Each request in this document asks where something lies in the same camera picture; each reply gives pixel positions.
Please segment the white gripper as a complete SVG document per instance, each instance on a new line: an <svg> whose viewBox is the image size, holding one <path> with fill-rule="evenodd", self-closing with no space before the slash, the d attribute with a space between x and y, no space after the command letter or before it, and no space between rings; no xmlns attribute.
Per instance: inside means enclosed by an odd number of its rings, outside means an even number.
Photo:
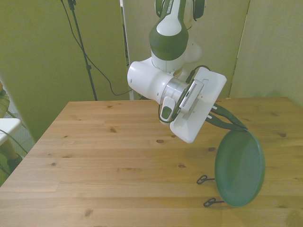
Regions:
<svg viewBox="0 0 303 227"><path fill-rule="evenodd" d="M245 132L248 128L224 107L215 104L227 79L224 75L201 67L180 104L180 112L170 124L171 131L186 143L192 143L204 122L216 127ZM231 123L224 122L213 113L225 117Z"/></svg>

